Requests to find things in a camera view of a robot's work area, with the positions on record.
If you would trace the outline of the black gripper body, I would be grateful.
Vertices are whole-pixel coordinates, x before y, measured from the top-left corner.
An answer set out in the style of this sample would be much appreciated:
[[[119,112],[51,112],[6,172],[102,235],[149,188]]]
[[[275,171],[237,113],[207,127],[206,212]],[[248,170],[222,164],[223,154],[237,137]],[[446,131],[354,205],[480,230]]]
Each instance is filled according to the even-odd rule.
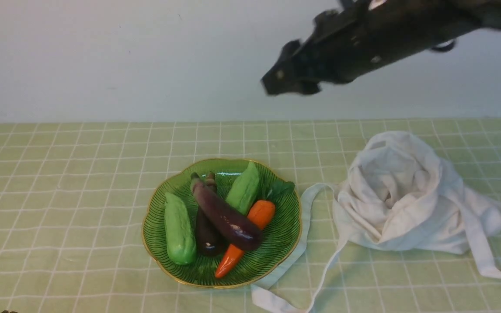
[[[359,0],[314,18],[307,80],[347,84],[481,28],[451,0]]]

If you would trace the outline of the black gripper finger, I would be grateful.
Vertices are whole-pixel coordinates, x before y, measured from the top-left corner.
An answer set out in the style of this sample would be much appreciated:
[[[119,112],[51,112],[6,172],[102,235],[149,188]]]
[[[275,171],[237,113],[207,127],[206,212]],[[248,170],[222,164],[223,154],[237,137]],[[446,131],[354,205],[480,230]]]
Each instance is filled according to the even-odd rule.
[[[313,66],[316,64],[314,48],[314,42],[310,40],[287,42],[281,49],[278,63],[283,66]]]

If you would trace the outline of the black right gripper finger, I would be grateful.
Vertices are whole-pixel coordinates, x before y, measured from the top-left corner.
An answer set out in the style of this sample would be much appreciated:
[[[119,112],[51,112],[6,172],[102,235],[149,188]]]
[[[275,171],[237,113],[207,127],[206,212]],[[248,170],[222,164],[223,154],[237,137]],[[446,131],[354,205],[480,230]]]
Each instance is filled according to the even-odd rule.
[[[282,94],[307,97],[321,92],[318,83],[300,78],[296,66],[287,61],[277,61],[262,76],[261,84],[265,93],[270,97]]]

